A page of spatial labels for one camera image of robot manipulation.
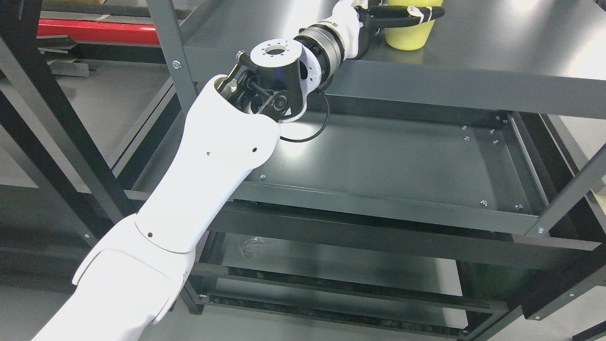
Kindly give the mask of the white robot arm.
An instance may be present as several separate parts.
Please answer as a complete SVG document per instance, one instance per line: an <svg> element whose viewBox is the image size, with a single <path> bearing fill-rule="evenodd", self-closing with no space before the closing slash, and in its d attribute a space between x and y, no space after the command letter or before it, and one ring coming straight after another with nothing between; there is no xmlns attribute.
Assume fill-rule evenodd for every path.
<svg viewBox="0 0 606 341"><path fill-rule="evenodd" d="M357 53L356 39L328 21L239 52L230 74L213 77L190 107L176 155L149 198L95 244L74 274L74 293L33 339L136 341L157 324L185 285L206 229L279 140L277 119L223 97L240 67L260 72L272 90L279 76L291 76L304 97Z"/></svg>

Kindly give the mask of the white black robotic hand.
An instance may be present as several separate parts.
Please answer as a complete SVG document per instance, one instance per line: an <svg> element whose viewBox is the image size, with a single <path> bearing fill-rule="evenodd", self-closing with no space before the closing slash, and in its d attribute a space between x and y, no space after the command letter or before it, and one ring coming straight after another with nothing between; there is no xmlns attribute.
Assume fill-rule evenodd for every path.
<svg viewBox="0 0 606 341"><path fill-rule="evenodd" d="M361 58L373 39L388 28L417 26L443 17L438 7L388 6L387 0L339 0L318 24L336 35L343 60Z"/></svg>

